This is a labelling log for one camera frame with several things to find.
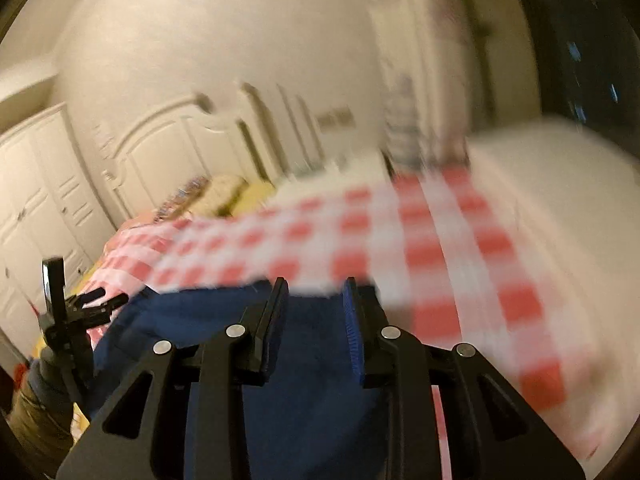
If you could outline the navy blue padded jacket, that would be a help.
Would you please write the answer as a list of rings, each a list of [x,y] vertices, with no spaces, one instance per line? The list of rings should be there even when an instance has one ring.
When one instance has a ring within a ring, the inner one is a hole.
[[[265,282],[167,294],[143,289],[96,344],[86,416],[99,413],[157,341],[202,344],[270,292]],[[291,297],[276,369],[262,388],[243,394],[253,478],[375,479],[382,472],[387,402],[352,374],[341,296]]]

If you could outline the white wardrobe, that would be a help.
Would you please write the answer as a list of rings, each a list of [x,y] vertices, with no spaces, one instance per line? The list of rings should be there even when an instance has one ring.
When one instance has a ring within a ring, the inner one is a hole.
[[[115,234],[81,165],[66,106],[1,135],[1,331],[22,356],[39,339],[41,261],[64,259],[77,285]]]

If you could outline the colourful patterned pillow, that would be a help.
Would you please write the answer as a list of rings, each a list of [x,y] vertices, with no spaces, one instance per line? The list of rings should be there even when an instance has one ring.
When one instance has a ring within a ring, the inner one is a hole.
[[[155,209],[154,221],[162,222],[178,218],[186,211],[186,208],[202,196],[208,185],[209,178],[203,176],[186,181]]]

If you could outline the cream pillow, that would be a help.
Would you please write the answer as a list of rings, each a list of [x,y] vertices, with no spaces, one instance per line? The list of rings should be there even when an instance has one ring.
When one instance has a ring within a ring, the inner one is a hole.
[[[211,177],[205,190],[188,208],[195,217],[223,217],[247,187],[247,182],[233,174]]]

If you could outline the red white checkered bed cover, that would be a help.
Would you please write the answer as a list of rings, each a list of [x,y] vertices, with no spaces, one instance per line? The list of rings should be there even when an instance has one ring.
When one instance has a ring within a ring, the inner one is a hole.
[[[238,218],[136,223],[88,277],[111,295],[286,278],[320,294],[378,288],[388,318],[427,344],[467,341],[518,388],[594,478],[622,436],[582,305],[503,226],[464,171],[360,186]]]

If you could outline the cream wooden headboard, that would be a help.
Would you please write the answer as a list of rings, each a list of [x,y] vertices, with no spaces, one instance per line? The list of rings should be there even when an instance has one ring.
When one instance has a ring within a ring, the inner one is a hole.
[[[274,183],[285,174],[276,129],[257,89],[244,81],[236,84],[233,108],[217,110],[201,92],[152,108],[115,141],[110,164],[103,179],[125,219],[159,207],[195,177]]]

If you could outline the yellow pillow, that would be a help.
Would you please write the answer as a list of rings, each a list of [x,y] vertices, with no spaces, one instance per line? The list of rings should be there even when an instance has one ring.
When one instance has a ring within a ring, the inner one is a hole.
[[[247,185],[229,207],[229,216],[236,218],[261,210],[276,192],[276,188],[269,181],[259,181]]]

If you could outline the white bedside table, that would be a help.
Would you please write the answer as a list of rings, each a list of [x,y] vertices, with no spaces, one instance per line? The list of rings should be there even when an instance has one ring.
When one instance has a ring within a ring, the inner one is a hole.
[[[319,169],[296,174],[292,180],[311,188],[350,188],[387,182],[390,174],[382,152],[370,150],[335,157]]]

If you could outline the cream patterned curtain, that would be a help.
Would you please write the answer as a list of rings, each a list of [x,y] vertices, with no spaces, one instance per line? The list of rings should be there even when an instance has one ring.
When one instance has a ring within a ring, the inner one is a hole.
[[[367,0],[395,170],[467,165],[473,45],[464,0]]]

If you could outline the dark window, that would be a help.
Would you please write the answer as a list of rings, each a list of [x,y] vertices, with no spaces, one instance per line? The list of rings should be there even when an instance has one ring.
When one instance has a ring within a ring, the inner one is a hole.
[[[639,142],[639,38],[616,0],[520,0],[541,110]]]

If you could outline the wall switch and socket plate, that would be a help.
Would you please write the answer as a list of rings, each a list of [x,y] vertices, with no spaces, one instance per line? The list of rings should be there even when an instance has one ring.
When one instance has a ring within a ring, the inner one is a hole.
[[[316,116],[316,122],[321,132],[338,129],[352,129],[356,127],[356,120],[349,107],[339,107],[323,112]]]

